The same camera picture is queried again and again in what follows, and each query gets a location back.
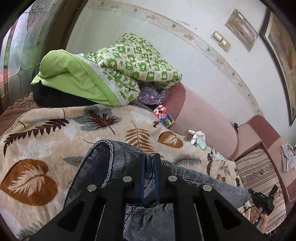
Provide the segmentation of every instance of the sofa cushion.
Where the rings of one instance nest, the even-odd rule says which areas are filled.
[[[274,170],[273,164],[263,149],[258,149],[245,155],[236,162],[239,175],[244,187],[261,192],[268,196],[274,185],[279,187],[274,200],[274,210],[269,215],[266,232],[270,232],[281,224],[286,217],[286,206],[279,178]],[[256,207],[251,209],[251,217],[257,211]]]
[[[232,124],[196,93],[178,83],[169,90],[163,105],[176,121],[171,127],[172,131],[190,138],[189,129],[202,131],[208,146],[215,148],[225,158],[233,154],[237,134]]]

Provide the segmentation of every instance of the blanket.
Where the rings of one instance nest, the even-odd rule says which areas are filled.
[[[169,89],[182,78],[145,39],[124,34],[115,44],[88,54],[50,51],[41,61],[32,85],[42,85],[87,98],[95,103],[122,106],[135,100],[137,81]]]
[[[19,99],[14,105],[9,106],[7,110],[0,115],[0,136],[14,124],[18,117],[35,108],[39,108],[39,106],[33,100],[33,93],[30,93],[23,99]]]
[[[100,139],[127,142],[176,165],[241,185],[235,162],[215,161],[211,147],[191,145],[148,110],[101,104],[33,109],[0,139],[0,213],[17,238],[34,234],[62,210],[79,164]]]

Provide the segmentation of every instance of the black cloth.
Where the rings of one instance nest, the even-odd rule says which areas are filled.
[[[76,95],[42,85],[39,81],[32,85],[33,99],[40,107],[63,108],[73,106],[94,105],[96,102]]]

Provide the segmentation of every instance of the framed picture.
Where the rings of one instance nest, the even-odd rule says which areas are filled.
[[[266,11],[260,35],[279,72],[286,95],[289,124],[296,117],[296,48],[286,28],[270,10]]]
[[[248,20],[237,9],[235,9],[225,25],[250,52],[258,34]]]

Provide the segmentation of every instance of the striped cushion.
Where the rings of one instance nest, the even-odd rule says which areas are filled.
[[[274,230],[286,217],[286,206],[279,178],[274,167],[264,150],[255,150],[236,162],[239,175],[244,187],[249,187],[255,192],[261,192],[268,196],[274,185],[279,187],[275,200],[274,210],[268,216],[266,232]],[[251,217],[257,211],[256,207],[251,209]]]

